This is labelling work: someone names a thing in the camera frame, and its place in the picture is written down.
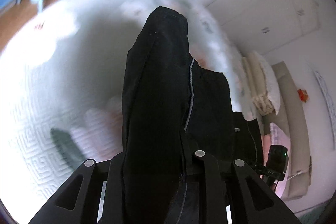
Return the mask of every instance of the bed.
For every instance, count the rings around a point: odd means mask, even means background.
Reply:
[[[270,136],[271,124],[277,125],[281,130],[283,130],[285,135],[290,138],[290,144],[288,147],[290,149],[288,169],[286,170],[285,180],[278,184],[276,194],[283,201],[298,199],[306,195],[310,185],[312,167],[308,130],[302,102],[300,101],[297,87],[295,86],[286,64],[284,62],[280,62],[270,68],[274,73],[276,78],[275,81],[279,86],[280,109],[278,112],[274,110],[269,114],[264,113],[263,116],[261,116],[254,103],[252,103],[253,98],[251,85],[244,62],[246,58],[240,54],[236,46],[232,44],[225,35],[223,35],[222,40],[218,39],[218,44],[211,41],[206,46],[200,46],[197,44],[196,48],[193,47],[194,46],[191,45],[190,52],[194,51],[195,59],[201,64],[201,66],[203,65],[204,68],[223,72],[228,79],[230,85],[232,111],[241,112],[243,114],[244,119],[249,125],[251,134],[253,135],[252,138],[254,138],[258,153],[260,153],[257,141],[258,133],[261,135],[262,139]],[[226,71],[224,69],[225,65],[223,64],[227,62],[227,60],[231,61],[231,71]],[[259,128],[253,126],[253,120],[258,121]],[[241,130],[242,123],[238,122],[237,124]],[[241,147],[237,147],[237,149],[241,149],[243,147],[245,149],[245,153],[242,153],[242,155],[248,160],[254,160],[253,153],[251,153],[253,150],[251,148],[253,143],[248,143],[246,140],[248,138],[248,134],[244,135],[243,138],[240,138],[239,146],[241,146],[242,143],[244,144]],[[268,149],[269,146],[264,147],[264,150],[266,150],[264,155],[267,155]]]
[[[0,56],[0,156],[15,162],[0,175],[0,197],[19,223],[29,222],[83,158],[108,160],[120,150],[120,135],[109,132],[120,127],[120,117],[111,117],[120,113],[127,51],[160,5],[188,19],[190,52],[201,66],[224,73],[232,111],[257,119],[259,134],[267,129],[251,100],[243,57],[194,0],[60,0],[24,25]],[[281,92],[285,101],[287,91]],[[70,162],[53,128],[70,135],[83,154],[67,147],[75,153]],[[93,147],[88,136],[101,141]],[[289,198],[305,194],[295,192],[302,175],[291,180]]]

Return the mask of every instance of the white wall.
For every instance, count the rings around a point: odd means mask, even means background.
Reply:
[[[336,189],[336,151],[327,107],[308,65],[319,70],[336,102],[336,3],[318,3],[320,29],[266,54],[271,64],[285,61],[298,88],[306,89],[310,100],[303,105],[310,138],[312,177],[308,194],[287,202],[294,212],[331,198]]]

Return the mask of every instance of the white pillow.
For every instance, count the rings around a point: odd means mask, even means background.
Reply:
[[[281,99],[277,78],[275,77],[274,71],[266,59],[256,51],[253,51],[253,53],[259,60],[260,67],[265,75],[267,98],[272,103],[276,115],[278,115]]]

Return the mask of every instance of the white cable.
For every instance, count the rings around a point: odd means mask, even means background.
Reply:
[[[191,115],[191,111],[193,110],[193,103],[194,103],[194,88],[193,88],[193,73],[192,73],[192,67],[193,67],[194,61],[195,59],[193,58],[190,64],[190,67],[189,67],[189,84],[190,84],[191,99],[190,99],[188,118],[184,126],[184,132],[187,130],[187,126],[190,120],[190,115]]]
[[[287,181],[289,181],[291,178],[297,176],[297,175],[301,175],[303,172],[306,172],[307,170],[309,170],[309,168],[311,167],[311,165],[309,165],[309,167],[305,170],[300,170],[299,172],[297,172],[297,174],[292,175],[290,178],[287,179]]]

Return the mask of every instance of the orange object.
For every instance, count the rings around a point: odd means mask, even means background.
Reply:
[[[309,96],[308,96],[307,90],[298,89],[297,92],[298,92],[300,100],[302,102],[306,103],[309,100]]]

